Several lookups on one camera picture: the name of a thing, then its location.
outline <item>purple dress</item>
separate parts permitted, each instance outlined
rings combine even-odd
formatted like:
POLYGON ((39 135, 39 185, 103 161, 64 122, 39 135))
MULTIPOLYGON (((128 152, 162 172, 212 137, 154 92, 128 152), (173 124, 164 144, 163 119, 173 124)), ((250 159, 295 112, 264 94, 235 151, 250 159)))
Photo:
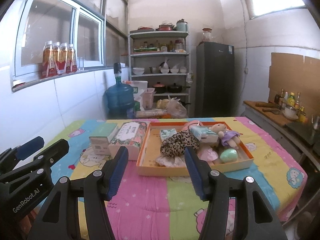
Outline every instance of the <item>purple dress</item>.
POLYGON ((227 141, 230 140, 233 136, 240 136, 240 133, 231 130, 224 131, 223 133, 224 137, 221 139, 221 144, 223 146, 229 146, 227 141))

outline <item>gray refrigerator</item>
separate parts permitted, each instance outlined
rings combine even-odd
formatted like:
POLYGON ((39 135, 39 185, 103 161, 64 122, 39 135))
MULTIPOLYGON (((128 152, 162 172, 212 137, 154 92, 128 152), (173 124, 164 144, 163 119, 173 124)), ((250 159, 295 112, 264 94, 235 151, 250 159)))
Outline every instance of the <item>gray refrigerator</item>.
POLYGON ((203 42, 196 48, 195 117, 232 116, 235 88, 233 46, 203 42))

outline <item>blue water bottle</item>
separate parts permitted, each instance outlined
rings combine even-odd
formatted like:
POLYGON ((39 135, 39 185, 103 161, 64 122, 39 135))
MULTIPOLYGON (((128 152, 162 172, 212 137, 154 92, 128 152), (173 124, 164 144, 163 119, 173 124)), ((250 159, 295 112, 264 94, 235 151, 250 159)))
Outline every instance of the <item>blue water bottle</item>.
POLYGON ((103 101, 109 109, 108 119, 134 119, 133 87, 121 83, 120 63, 114 63, 113 70, 116 84, 109 87, 103 95, 103 101))

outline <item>bed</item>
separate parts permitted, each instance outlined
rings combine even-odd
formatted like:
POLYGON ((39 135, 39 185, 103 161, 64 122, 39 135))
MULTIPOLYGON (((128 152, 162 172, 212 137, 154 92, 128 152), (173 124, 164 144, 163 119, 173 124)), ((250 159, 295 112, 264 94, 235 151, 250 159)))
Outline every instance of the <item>bed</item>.
MULTIPOLYGON (((179 121, 191 121, 193 118, 179 121)), ((300 165, 268 133, 246 117, 197 118, 200 121, 224 121, 232 130, 241 133, 241 140, 254 157, 248 169, 226 172, 230 178, 255 178, 276 210, 279 219, 286 221, 292 214, 307 181, 300 165)), ((73 122, 48 145, 63 138, 70 150, 52 167, 54 183, 62 176, 71 179, 86 177, 101 168, 110 158, 95 155, 89 141, 90 134, 102 122, 128 120, 80 120, 73 122)), ((152 119, 153 122, 177 119, 152 119)), ((81 235, 89 239, 84 202, 79 198, 81 235)), ((136 162, 129 161, 118 193, 106 208, 116 239, 198 239, 208 203, 195 194, 189 177, 145 177, 136 172, 136 162)), ((235 199, 229 200, 227 238, 231 238, 235 214, 235 199)))

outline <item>pink basket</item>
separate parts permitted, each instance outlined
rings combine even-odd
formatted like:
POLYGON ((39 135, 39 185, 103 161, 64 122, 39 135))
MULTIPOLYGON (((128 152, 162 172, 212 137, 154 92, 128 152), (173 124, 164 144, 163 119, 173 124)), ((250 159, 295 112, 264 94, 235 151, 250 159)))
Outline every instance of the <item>pink basket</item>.
POLYGON ((153 105, 153 94, 155 93, 154 88, 148 88, 147 92, 142 95, 142 106, 144 109, 150 109, 153 105))

